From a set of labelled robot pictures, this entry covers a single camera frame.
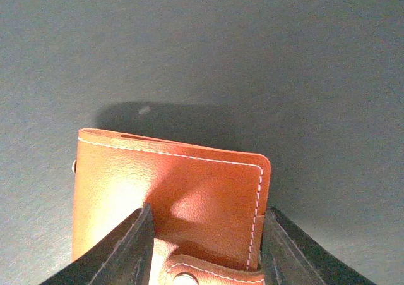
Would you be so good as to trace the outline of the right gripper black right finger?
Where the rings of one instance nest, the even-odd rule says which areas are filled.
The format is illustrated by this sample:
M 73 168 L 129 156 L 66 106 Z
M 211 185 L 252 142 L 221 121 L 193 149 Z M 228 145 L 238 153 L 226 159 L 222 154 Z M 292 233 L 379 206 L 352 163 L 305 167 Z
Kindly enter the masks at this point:
M 325 250 L 276 207 L 270 207 L 264 219 L 261 270 L 265 284 L 374 284 Z

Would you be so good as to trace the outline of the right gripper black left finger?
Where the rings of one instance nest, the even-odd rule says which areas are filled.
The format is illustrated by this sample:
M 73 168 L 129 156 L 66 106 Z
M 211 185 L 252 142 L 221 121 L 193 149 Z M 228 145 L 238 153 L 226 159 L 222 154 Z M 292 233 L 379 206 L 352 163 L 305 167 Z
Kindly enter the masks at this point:
M 152 209 L 145 205 L 42 285 L 148 284 L 154 235 Z

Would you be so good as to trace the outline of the brown leather card holder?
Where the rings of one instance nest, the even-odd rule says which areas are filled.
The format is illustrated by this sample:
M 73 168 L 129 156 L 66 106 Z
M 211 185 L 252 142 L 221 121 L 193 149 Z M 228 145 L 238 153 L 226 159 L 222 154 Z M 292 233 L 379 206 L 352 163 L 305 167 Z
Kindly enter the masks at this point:
M 85 128 L 78 133 L 72 258 L 150 205 L 151 284 L 263 284 L 271 165 L 261 155 Z

